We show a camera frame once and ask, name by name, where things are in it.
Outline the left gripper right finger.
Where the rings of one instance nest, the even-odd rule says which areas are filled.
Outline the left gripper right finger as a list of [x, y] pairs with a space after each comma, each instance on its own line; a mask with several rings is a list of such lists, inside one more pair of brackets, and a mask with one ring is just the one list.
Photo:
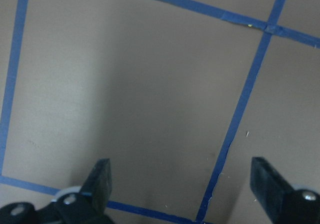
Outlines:
[[253, 157], [250, 168], [250, 189], [269, 218], [279, 218], [285, 200], [295, 190], [263, 157]]

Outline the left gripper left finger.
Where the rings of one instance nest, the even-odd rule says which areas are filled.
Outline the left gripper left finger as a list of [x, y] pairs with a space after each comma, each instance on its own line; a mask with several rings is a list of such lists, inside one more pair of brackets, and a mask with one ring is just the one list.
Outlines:
[[104, 213], [112, 192], [112, 172], [109, 158], [99, 159], [83, 183], [79, 193], [97, 213]]

